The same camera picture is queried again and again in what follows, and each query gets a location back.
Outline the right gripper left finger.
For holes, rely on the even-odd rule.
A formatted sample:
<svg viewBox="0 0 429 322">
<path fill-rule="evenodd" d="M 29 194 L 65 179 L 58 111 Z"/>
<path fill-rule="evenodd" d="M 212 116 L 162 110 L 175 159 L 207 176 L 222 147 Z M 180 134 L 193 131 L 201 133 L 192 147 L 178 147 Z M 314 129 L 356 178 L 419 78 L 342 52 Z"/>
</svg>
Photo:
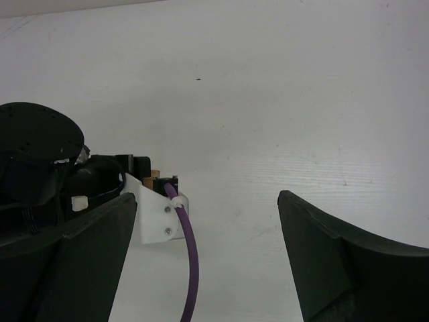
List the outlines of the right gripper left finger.
<svg viewBox="0 0 429 322">
<path fill-rule="evenodd" d="M 36 235 L 1 242 L 2 321 L 108 321 L 137 202 L 124 193 Z"/>
</svg>

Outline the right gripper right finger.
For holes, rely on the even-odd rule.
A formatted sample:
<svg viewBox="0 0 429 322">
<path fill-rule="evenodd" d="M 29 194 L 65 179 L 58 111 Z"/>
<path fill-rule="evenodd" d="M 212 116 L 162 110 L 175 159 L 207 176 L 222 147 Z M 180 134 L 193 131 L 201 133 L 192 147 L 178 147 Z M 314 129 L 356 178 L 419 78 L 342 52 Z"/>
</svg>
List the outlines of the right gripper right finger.
<svg viewBox="0 0 429 322">
<path fill-rule="evenodd" d="M 428 249 L 375 235 L 290 191 L 278 210 L 304 321 L 427 321 Z"/>
</svg>

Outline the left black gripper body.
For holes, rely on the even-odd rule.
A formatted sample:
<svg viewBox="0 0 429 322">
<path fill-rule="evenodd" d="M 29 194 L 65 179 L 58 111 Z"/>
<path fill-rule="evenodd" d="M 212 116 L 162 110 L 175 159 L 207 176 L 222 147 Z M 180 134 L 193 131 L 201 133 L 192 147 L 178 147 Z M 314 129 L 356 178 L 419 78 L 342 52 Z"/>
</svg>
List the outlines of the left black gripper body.
<svg viewBox="0 0 429 322">
<path fill-rule="evenodd" d="M 133 154 L 119 154 L 114 158 L 123 167 L 126 173 L 136 179 L 143 180 L 151 176 L 151 160 L 147 156 L 134 156 Z"/>
</svg>

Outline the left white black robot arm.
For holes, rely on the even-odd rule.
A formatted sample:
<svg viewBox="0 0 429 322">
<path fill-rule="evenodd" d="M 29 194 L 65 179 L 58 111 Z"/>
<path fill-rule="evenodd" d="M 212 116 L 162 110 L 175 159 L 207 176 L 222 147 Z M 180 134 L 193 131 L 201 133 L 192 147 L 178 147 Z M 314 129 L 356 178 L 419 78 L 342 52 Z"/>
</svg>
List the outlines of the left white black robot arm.
<svg viewBox="0 0 429 322">
<path fill-rule="evenodd" d="M 61 225 L 151 175 L 132 154 L 92 155 L 79 126 L 36 103 L 1 105 L 1 243 Z"/>
</svg>

